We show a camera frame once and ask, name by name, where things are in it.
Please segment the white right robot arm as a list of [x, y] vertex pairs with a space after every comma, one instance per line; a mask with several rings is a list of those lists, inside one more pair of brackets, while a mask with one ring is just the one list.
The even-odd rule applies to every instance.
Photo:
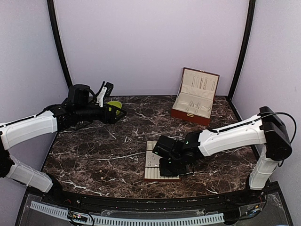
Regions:
[[160, 156], [162, 177], [184, 175], [188, 165], [216, 153], [248, 145], [262, 145], [261, 155], [249, 176], [248, 188], [240, 193], [240, 200], [250, 204], [258, 197], [279, 162], [292, 154], [292, 139], [286, 125], [269, 107], [259, 113], [225, 127], [188, 133], [184, 141], [160, 136], [152, 152]]

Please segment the beige jewelry tray insert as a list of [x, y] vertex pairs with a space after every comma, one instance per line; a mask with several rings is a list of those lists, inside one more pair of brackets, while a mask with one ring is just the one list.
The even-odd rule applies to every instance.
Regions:
[[146, 182], [176, 182], [180, 181], [180, 177], [162, 177], [160, 175], [159, 160], [160, 157], [152, 152], [156, 145], [156, 141], [146, 142], [146, 158], [145, 158], [145, 171], [144, 181]]

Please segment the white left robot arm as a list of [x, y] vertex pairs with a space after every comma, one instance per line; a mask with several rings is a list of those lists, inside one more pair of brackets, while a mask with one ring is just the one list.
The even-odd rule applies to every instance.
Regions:
[[50, 175], [40, 172], [16, 159], [9, 149], [19, 143], [64, 131], [79, 122], [100, 121], [114, 124], [126, 116], [121, 107], [105, 103], [113, 90], [113, 84], [103, 82], [94, 93], [88, 85], [77, 84], [69, 87], [67, 98], [57, 105], [50, 105], [42, 112], [0, 125], [0, 176], [10, 178], [26, 186], [48, 193], [48, 198], [56, 205], [66, 202], [66, 194], [61, 185]]

